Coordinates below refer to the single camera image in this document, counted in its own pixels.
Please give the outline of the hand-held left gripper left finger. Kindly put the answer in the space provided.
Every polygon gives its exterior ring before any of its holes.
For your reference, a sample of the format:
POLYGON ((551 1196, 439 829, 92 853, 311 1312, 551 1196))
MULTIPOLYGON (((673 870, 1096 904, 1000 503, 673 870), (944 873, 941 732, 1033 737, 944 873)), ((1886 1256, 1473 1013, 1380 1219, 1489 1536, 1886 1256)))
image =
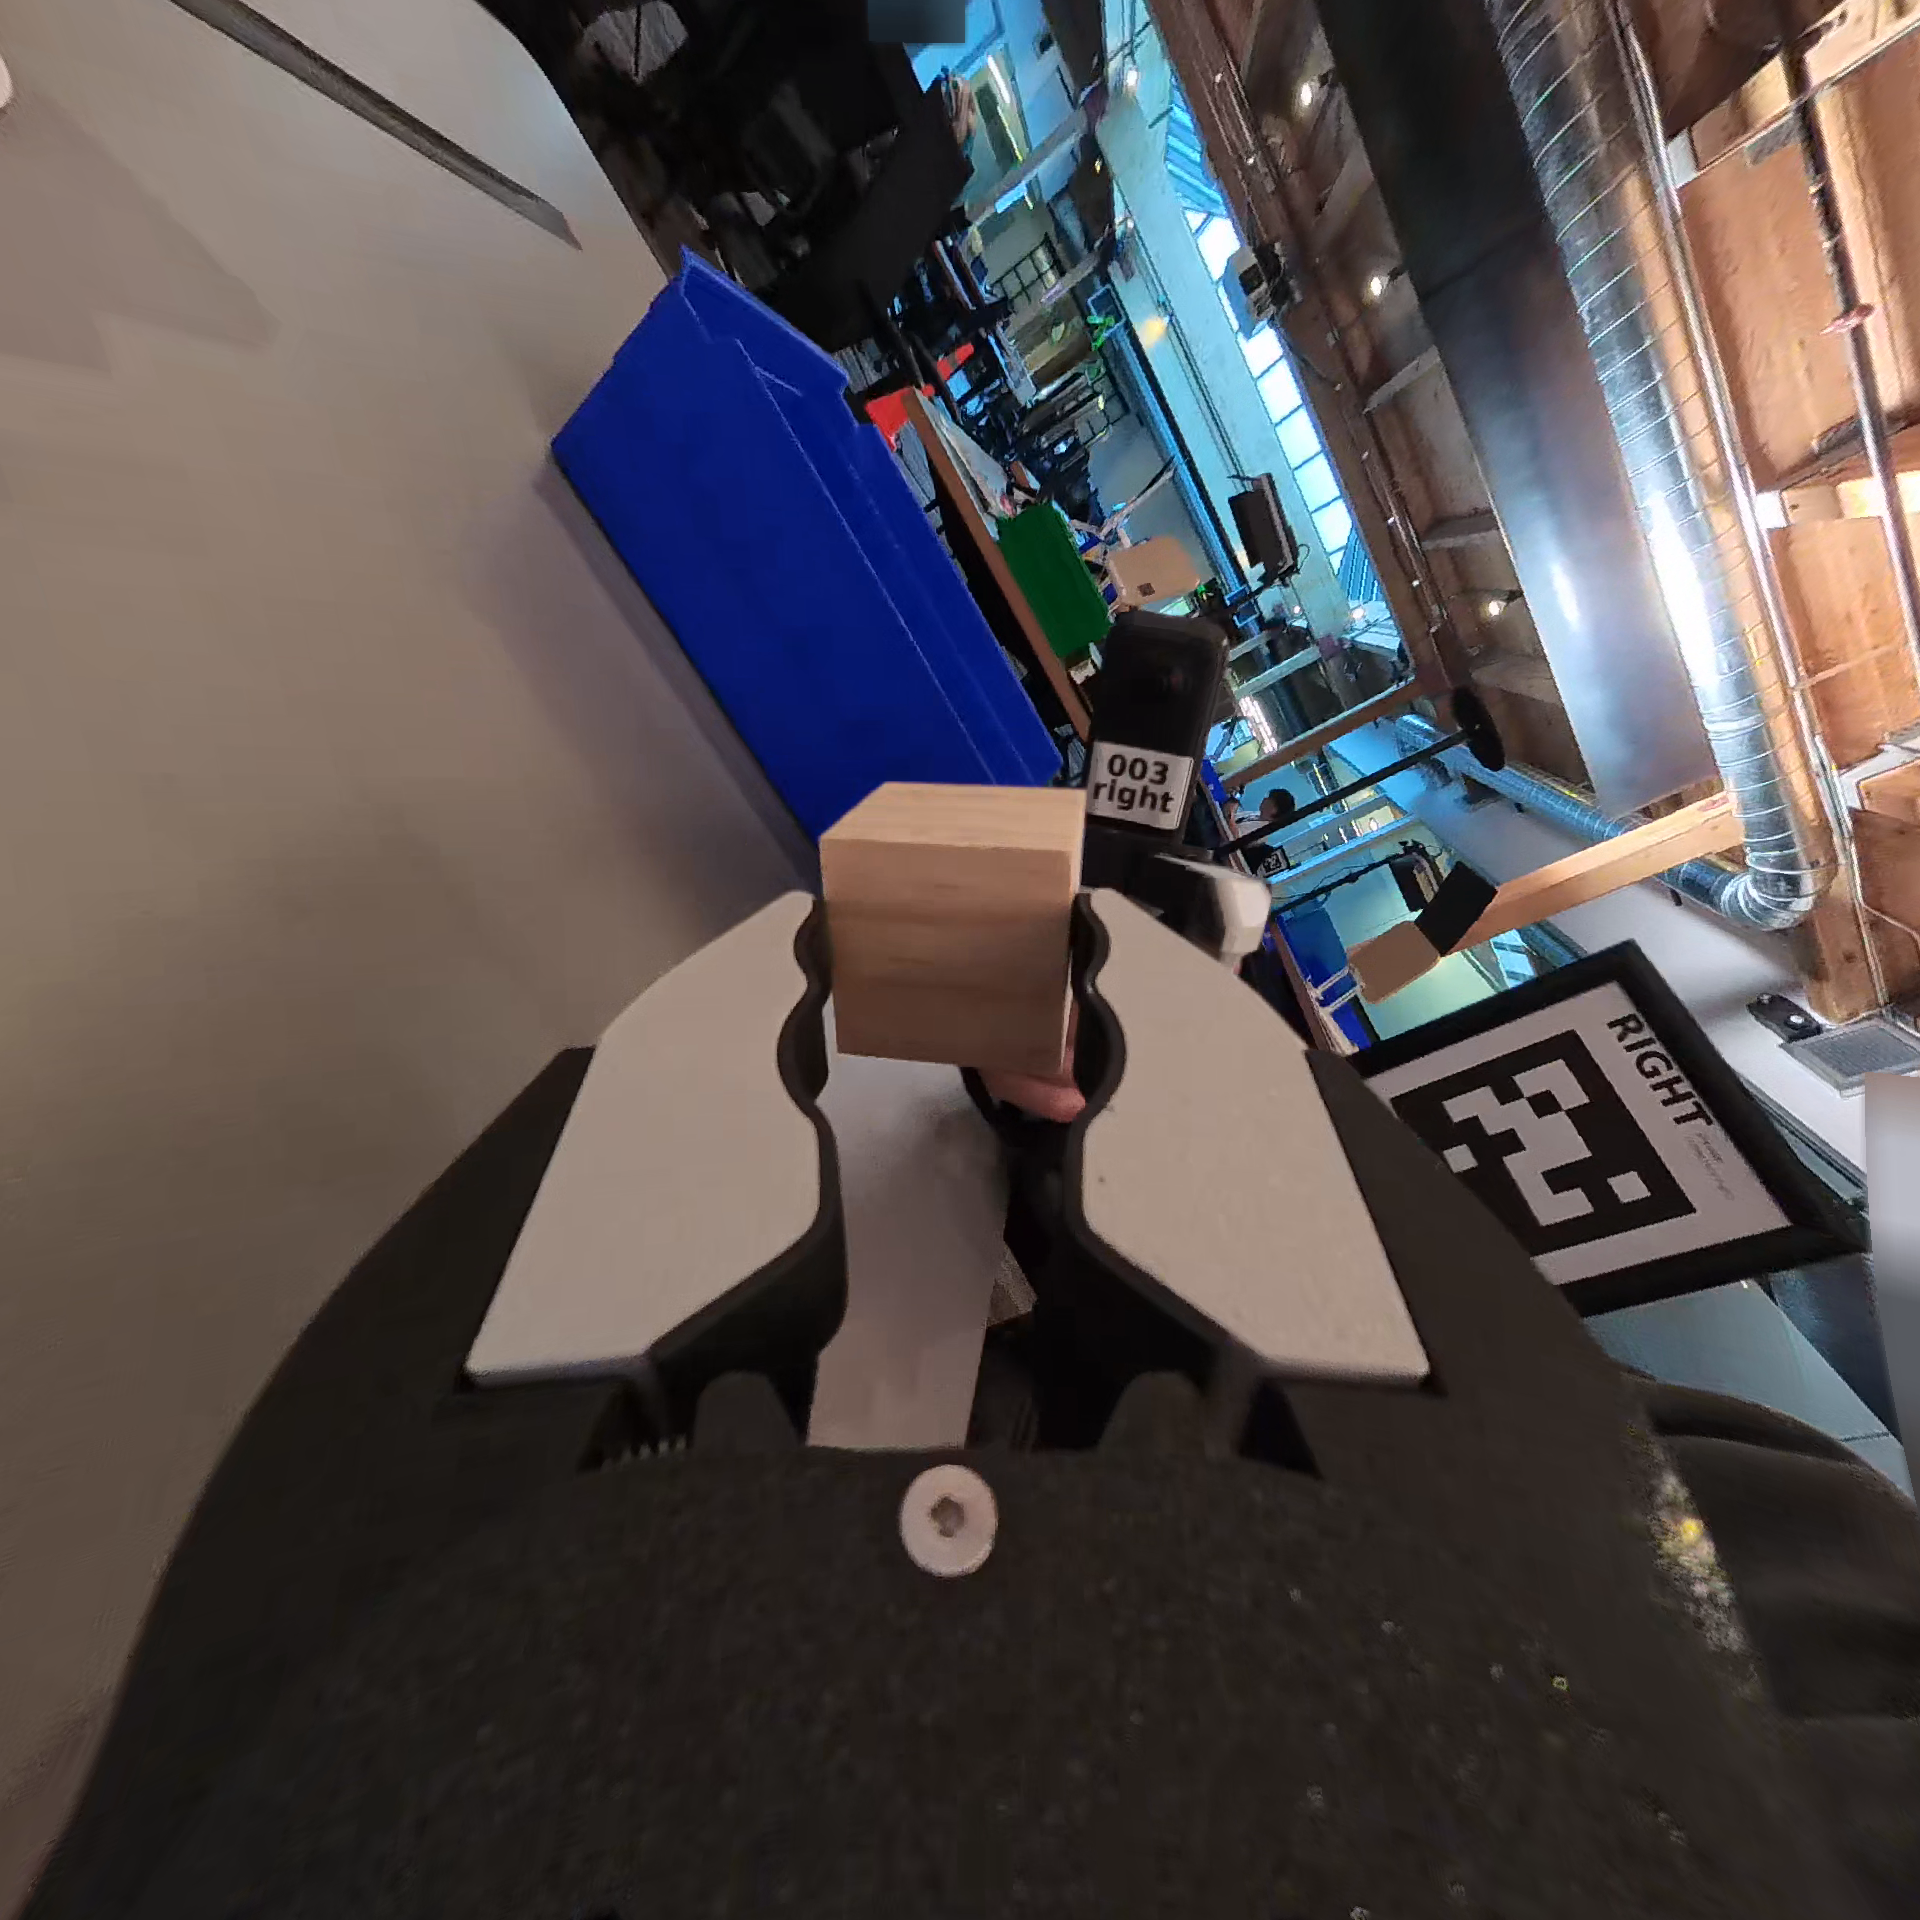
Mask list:
POLYGON ((827 998, 823 903, 788 893, 606 1027, 470 1386, 618 1383, 663 1445, 708 1386, 750 1374, 806 1436, 850 1299, 827 998))

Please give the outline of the wooden table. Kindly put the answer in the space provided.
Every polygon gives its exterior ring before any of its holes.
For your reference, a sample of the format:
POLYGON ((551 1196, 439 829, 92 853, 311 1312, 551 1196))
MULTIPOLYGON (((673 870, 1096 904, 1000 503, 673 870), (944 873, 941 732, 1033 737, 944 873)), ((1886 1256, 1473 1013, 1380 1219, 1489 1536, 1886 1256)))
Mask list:
POLYGON ((921 440, 935 487, 935 509, 981 615, 996 635, 1001 654, 1022 666, 1028 699, 1049 732, 1067 727, 1086 745, 1090 713, 1000 551, 996 527, 981 509, 974 479, 941 432, 944 415, 931 413, 918 388, 902 393, 902 410, 910 436, 921 440))

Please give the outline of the person's body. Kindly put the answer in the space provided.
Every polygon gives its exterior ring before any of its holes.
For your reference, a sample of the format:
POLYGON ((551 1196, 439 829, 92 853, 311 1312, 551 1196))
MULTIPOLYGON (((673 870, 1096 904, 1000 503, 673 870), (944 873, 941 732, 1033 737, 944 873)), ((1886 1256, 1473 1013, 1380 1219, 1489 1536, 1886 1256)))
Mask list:
POLYGON ((1753 1402, 1627 1367, 1646 1532, 1698 1637, 1766 1699, 1867 1918, 1916 1918, 1916 1508, 1753 1402))

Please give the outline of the grey wall vent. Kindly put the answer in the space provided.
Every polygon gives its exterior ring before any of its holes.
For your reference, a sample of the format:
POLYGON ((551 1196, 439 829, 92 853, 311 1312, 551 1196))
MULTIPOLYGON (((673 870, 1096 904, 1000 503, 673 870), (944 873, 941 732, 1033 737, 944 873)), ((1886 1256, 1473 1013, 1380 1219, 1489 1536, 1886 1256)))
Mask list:
POLYGON ((1916 1028, 1893 1016, 1871 1016, 1793 1040, 1784 1055, 1840 1098, 1859 1098, 1874 1076, 1916 1076, 1916 1028))

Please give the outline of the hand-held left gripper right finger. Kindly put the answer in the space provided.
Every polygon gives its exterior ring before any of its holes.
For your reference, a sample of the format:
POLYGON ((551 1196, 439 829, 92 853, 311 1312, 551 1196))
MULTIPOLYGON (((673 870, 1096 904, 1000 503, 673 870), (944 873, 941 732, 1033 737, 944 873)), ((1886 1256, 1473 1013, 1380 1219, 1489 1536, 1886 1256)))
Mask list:
POLYGON ((1062 1412, 1093 1436, 1171 1379, 1216 1448, 1266 1440, 1296 1386, 1423 1391, 1434 1363, 1308 1048, 1238 973, 1120 893, 1074 903, 1084 1106, 1064 1129, 1037 1302, 1062 1412))

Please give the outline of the tan board black panel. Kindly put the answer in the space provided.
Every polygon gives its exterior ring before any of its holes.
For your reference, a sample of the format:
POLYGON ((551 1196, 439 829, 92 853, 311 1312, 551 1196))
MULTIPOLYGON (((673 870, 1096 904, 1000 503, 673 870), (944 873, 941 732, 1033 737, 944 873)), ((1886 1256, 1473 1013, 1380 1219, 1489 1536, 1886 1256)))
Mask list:
POLYGON ((1429 903, 1401 924, 1375 933, 1349 949, 1354 991, 1367 1002, 1398 997, 1413 981, 1426 978, 1499 897, 1499 885, 1487 875, 1454 864, 1429 903))

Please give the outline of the grey desk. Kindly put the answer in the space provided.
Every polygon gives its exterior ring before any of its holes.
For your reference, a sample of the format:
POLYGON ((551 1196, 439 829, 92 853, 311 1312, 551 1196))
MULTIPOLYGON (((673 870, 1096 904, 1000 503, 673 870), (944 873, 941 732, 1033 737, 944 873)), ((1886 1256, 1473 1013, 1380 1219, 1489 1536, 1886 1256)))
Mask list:
POLYGON ((3 2, 3 1918, 233 1430, 564 1045, 809 880, 550 460, 663 292, 484 2, 3 2))

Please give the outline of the green box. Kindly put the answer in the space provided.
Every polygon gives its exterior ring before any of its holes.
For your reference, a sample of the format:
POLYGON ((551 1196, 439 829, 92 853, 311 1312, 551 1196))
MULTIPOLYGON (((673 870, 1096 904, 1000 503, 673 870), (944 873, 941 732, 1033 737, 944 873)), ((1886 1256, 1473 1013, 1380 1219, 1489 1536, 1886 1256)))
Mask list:
POLYGON ((996 516, 996 544, 1050 658, 1067 670, 1090 660, 1115 615, 1067 516, 1036 501, 1012 516, 996 516))

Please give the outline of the black round disc pole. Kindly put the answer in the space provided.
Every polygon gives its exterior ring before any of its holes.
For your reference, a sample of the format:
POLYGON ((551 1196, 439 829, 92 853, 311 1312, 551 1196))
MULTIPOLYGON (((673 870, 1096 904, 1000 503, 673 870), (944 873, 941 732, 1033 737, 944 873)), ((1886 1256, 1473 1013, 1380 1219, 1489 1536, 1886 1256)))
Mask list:
POLYGON ((1434 760, 1443 760, 1454 751, 1468 755, 1477 760, 1477 768, 1489 770, 1489 774, 1503 774, 1510 768, 1510 751, 1507 751, 1503 732, 1499 732, 1491 713, 1487 709, 1487 703, 1468 686, 1454 690, 1454 727, 1438 732, 1429 726, 1406 755, 1388 760, 1385 768, 1377 768, 1373 774, 1363 774, 1363 776, 1337 786, 1324 799, 1345 802, 1345 799, 1358 796, 1363 789, 1377 786, 1380 780, 1401 776, 1406 770, 1422 770, 1434 760))

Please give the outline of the black white marker sign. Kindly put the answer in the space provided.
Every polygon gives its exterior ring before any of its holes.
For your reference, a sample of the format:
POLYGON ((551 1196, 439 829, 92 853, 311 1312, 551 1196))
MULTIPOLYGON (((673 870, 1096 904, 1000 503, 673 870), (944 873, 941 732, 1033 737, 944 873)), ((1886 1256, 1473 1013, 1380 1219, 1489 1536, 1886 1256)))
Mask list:
POLYGON ((1634 940, 1349 1063, 1582 1315, 1866 1254, 1634 940))

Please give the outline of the blue plastic bin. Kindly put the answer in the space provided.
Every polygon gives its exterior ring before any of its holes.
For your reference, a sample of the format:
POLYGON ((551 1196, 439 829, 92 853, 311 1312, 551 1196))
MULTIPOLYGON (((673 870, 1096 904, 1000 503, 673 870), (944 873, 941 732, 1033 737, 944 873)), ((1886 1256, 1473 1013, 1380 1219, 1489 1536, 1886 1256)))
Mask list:
POLYGON ((887 780, 1062 774, 844 365, 699 255, 551 460, 814 843, 887 780))

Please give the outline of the hanging black monitor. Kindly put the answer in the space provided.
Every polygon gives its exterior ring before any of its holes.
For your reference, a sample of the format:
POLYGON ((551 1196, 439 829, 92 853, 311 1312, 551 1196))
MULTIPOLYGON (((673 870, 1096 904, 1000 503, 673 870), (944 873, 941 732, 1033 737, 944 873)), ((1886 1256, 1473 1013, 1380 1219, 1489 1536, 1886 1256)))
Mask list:
POLYGON ((1284 512, 1274 478, 1236 474, 1228 509, 1236 516, 1249 573, 1256 574, 1262 585, 1291 585, 1304 570, 1304 544, 1284 512))

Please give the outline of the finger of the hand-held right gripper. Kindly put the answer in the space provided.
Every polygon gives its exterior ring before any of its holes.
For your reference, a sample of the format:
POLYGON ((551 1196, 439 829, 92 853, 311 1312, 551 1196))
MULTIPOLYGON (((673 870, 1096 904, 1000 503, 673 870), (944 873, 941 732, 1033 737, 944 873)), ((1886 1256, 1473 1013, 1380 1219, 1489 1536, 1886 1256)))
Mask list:
POLYGON ((1241 962, 1264 944, 1274 897, 1231 864, 1156 853, 1152 915, 1216 962, 1241 962))

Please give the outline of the wooden cube blue stripe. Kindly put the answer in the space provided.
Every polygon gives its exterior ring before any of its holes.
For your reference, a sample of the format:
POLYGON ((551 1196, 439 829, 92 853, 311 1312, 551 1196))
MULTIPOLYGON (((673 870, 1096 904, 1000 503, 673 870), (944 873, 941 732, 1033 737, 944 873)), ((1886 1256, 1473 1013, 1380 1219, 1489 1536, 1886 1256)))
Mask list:
POLYGON ((887 780, 821 839, 837 1048, 1056 1079, 1084 793, 887 780))

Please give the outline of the silver ventilation duct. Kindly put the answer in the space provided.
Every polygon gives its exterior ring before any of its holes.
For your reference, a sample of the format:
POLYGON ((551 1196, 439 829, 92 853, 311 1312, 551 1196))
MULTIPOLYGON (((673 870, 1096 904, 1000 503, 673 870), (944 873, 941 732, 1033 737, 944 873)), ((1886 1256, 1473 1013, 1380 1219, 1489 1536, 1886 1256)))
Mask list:
POLYGON ((1622 2, 1481 6, 1717 780, 1741 873, 1714 912, 1787 933, 1830 894, 1830 793, 1622 2))

